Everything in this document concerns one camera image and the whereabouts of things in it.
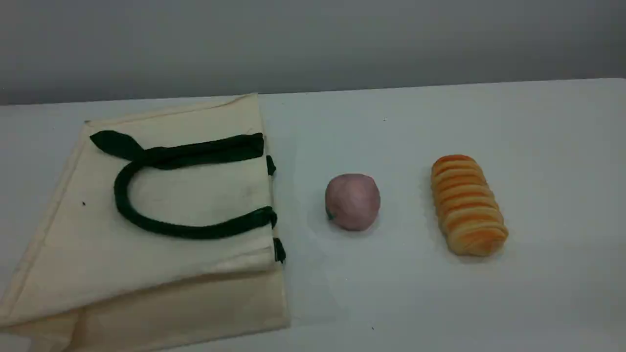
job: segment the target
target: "white table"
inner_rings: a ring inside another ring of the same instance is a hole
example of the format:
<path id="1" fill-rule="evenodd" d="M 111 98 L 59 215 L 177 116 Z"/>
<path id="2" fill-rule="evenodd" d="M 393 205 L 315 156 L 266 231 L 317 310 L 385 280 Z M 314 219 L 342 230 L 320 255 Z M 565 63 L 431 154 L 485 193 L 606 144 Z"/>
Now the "white table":
<path id="1" fill-rule="evenodd" d="M 0 106 L 0 289 L 83 120 L 222 98 Z M 292 327 L 195 351 L 624 351 L 626 80 L 264 95 Z M 510 236 L 488 260 L 446 249 L 429 168 L 483 167 Z M 372 175 L 378 222 L 347 236 L 326 183 Z M 27 342 L 2 336 L 0 350 Z"/>

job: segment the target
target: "bread roll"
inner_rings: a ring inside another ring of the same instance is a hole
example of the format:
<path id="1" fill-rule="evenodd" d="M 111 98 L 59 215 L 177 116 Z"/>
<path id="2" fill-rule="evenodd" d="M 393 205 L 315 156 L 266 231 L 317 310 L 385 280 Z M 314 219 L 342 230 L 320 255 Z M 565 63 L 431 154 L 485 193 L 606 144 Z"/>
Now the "bread roll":
<path id="1" fill-rule="evenodd" d="M 432 169 L 431 186 L 439 226 L 457 255 L 489 256 L 508 237 L 504 218 L 476 161 L 447 155 Z"/>

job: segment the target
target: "toy bread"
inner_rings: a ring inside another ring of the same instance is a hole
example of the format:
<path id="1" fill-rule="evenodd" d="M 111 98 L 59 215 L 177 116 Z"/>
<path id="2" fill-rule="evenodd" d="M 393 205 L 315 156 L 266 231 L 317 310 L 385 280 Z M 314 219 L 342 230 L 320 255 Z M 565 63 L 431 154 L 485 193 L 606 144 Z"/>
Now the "toy bread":
<path id="1" fill-rule="evenodd" d="M 431 174 L 439 226 L 457 255 L 489 256 L 502 247 L 508 230 L 500 208 L 476 161 L 447 155 Z"/>

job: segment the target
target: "green strap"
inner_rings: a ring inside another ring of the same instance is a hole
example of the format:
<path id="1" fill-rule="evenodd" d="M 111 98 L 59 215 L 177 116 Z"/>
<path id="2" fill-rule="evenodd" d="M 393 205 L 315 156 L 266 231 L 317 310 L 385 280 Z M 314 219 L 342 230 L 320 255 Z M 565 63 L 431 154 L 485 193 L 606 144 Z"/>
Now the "green strap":
<path id="1" fill-rule="evenodd" d="M 128 198 L 128 185 L 131 179 L 144 167 L 173 170 L 192 165 L 228 163 L 261 157 L 264 152 L 264 139 L 261 133 L 237 135 L 222 140 L 179 147 L 155 147 L 147 150 L 144 150 L 132 137 L 115 131 L 101 131 L 90 138 L 103 152 L 131 160 L 115 179 L 113 187 L 115 204 L 123 217 L 144 230 L 184 239 L 223 239 L 267 224 L 272 224 L 272 227 L 276 225 L 276 213 L 270 206 L 259 208 L 215 225 L 171 224 L 139 214 L 130 204 Z M 267 158 L 266 161 L 268 173 L 272 174 L 275 170 L 274 163 L 271 158 Z M 282 245 L 278 248 L 275 243 L 275 251 L 276 260 L 284 260 Z"/>

